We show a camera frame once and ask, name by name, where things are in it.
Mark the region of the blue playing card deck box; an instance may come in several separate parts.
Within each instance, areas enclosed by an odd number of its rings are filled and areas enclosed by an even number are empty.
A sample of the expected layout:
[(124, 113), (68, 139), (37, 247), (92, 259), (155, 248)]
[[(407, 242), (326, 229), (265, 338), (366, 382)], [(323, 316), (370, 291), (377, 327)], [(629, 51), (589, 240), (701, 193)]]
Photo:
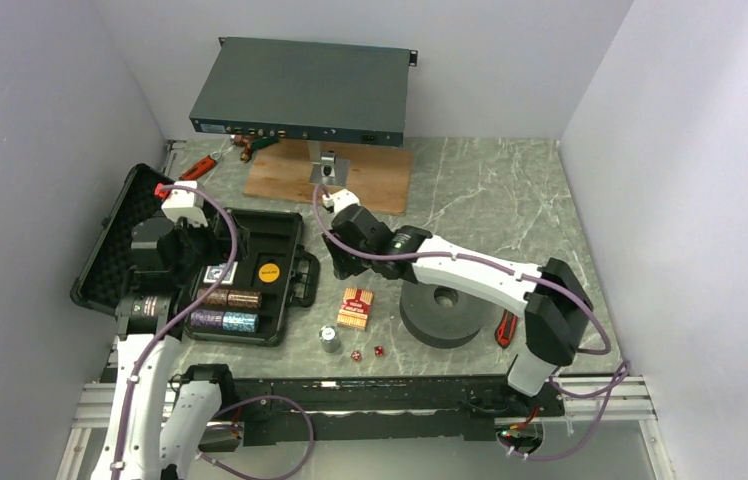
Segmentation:
[(237, 262), (234, 262), (228, 270), (225, 270), (225, 264), (207, 266), (204, 270), (202, 283), (210, 285), (219, 282), (221, 285), (232, 285), (234, 283), (237, 266)]

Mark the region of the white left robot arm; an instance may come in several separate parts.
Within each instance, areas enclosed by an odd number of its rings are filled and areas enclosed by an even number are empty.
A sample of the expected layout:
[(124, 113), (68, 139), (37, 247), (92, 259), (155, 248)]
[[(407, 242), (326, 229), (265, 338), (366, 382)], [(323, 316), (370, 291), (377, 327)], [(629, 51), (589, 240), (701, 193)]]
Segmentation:
[(92, 478), (182, 479), (210, 419), (235, 411), (238, 394), (229, 368), (198, 364), (187, 369), (171, 416), (163, 417), (182, 323), (204, 299), (190, 299), (191, 285), (208, 267), (220, 266), (227, 275), (239, 242), (227, 211), (207, 226), (157, 214), (134, 227), (134, 264), (115, 309), (115, 393)]

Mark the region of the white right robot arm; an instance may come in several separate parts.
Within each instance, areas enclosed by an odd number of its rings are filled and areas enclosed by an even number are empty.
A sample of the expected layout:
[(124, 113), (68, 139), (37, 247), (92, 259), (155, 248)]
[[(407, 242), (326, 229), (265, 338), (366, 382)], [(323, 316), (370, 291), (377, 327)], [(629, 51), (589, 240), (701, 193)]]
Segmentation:
[(389, 280), (446, 287), (520, 317), (525, 345), (507, 370), (501, 401), (524, 415), (561, 368), (587, 353), (585, 329), (597, 321), (571, 267), (557, 258), (543, 265), (481, 254), (414, 226), (391, 229), (357, 202), (332, 203), (326, 222), (315, 216), (338, 278), (371, 270)]

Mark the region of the red Texas Holdem card box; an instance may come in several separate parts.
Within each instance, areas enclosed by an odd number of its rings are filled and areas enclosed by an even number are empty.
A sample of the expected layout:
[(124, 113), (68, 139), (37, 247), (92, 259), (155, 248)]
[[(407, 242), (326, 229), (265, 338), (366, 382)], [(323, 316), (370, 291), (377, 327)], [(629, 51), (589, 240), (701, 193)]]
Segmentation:
[(366, 330), (374, 299), (371, 290), (348, 287), (344, 290), (336, 324), (339, 327)]

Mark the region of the wooden board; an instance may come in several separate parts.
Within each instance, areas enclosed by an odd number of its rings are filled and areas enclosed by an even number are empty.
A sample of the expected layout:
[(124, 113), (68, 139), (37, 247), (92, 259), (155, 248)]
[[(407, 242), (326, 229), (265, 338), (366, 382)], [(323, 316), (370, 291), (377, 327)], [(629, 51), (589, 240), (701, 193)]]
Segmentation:
[(243, 194), (308, 202), (322, 183), (351, 191), (373, 212), (402, 215), (412, 164), (407, 149), (286, 139), (258, 151)]

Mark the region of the purple chip stack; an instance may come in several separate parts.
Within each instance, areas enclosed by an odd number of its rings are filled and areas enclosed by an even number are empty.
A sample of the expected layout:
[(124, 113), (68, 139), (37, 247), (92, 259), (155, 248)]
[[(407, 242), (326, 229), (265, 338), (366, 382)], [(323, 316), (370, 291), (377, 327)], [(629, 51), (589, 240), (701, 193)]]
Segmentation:
[(212, 331), (224, 330), (224, 316), (222, 311), (215, 310), (194, 310), (190, 314), (189, 325), (193, 329), (208, 329)]

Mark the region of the brown orange chip stack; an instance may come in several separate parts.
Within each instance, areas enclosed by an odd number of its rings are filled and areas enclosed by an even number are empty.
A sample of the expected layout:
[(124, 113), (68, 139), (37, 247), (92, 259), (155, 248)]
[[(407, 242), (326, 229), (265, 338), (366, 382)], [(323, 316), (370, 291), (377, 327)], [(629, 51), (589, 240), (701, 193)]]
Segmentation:
[(209, 292), (208, 288), (201, 288), (195, 299), (201, 299), (201, 308), (218, 311), (256, 312), (262, 306), (262, 295), (256, 291), (218, 288)]

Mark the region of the light blue chip stack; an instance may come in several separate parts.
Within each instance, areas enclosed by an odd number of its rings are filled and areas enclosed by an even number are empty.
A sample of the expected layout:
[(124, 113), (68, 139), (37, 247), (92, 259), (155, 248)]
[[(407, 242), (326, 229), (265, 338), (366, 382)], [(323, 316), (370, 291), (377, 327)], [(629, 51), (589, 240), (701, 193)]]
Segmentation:
[(222, 329), (227, 332), (255, 333), (259, 327), (259, 316), (255, 313), (225, 312)]

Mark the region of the yellow big blind button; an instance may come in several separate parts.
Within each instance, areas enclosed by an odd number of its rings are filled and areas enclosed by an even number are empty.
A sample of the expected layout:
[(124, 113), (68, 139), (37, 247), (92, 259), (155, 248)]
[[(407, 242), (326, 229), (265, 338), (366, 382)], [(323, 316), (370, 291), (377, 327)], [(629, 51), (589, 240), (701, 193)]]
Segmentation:
[(258, 279), (260, 282), (265, 284), (271, 284), (278, 281), (281, 274), (282, 271), (279, 265), (273, 262), (265, 263), (258, 269)]

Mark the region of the copper green connectors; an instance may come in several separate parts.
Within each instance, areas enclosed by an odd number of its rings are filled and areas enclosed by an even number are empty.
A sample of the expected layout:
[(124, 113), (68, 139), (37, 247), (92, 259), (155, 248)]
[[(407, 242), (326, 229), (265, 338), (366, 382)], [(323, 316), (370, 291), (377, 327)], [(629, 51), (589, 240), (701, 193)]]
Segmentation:
[(242, 134), (231, 135), (230, 140), (233, 146), (241, 148), (239, 158), (242, 163), (250, 162), (257, 151), (280, 141), (276, 136), (248, 136)]

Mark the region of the red black utility knife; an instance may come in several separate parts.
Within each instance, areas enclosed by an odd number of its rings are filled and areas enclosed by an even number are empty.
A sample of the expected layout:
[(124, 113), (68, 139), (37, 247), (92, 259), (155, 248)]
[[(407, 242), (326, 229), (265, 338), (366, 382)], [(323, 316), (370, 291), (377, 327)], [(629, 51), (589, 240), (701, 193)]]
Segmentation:
[(494, 332), (495, 342), (500, 348), (507, 349), (512, 344), (518, 321), (519, 319), (515, 314), (504, 311)]

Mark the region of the metal stand bracket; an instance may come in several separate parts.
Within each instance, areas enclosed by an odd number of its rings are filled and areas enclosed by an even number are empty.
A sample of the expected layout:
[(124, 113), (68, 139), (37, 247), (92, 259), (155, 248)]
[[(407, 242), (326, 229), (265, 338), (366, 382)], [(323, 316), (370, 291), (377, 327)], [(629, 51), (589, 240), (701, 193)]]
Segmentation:
[(319, 141), (309, 140), (307, 147), (312, 162), (310, 182), (345, 187), (350, 173), (350, 160), (341, 157), (334, 149), (324, 146)]

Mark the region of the red handled tool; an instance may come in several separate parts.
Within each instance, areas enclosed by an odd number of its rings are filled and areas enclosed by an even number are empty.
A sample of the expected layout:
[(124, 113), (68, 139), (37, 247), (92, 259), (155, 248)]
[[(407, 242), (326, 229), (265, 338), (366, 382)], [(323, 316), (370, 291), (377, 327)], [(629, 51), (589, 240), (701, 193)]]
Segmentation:
[(184, 171), (180, 177), (180, 181), (196, 181), (212, 169), (214, 169), (222, 160), (222, 154), (215, 152), (210, 155), (203, 157), (201, 160), (195, 162), (186, 171)]

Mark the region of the dark rack mount device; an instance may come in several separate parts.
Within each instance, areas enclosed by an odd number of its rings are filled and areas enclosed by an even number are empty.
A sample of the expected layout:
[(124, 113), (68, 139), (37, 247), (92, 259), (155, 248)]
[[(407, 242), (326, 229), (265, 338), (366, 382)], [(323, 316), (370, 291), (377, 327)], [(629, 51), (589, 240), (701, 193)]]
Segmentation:
[(222, 37), (190, 111), (198, 133), (400, 147), (406, 48)]

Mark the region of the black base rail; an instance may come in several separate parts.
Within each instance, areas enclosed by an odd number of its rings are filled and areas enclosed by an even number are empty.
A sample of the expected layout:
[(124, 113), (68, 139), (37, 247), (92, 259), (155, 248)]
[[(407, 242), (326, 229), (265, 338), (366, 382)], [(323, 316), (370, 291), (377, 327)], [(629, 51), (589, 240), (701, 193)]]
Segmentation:
[(229, 365), (232, 396), (215, 419), (240, 425), (246, 446), (308, 438), (493, 441), (510, 425), (533, 427), (565, 412), (550, 387), (529, 397), (500, 372), (401, 371), (387, 358), (356, 363), (343, 355)]

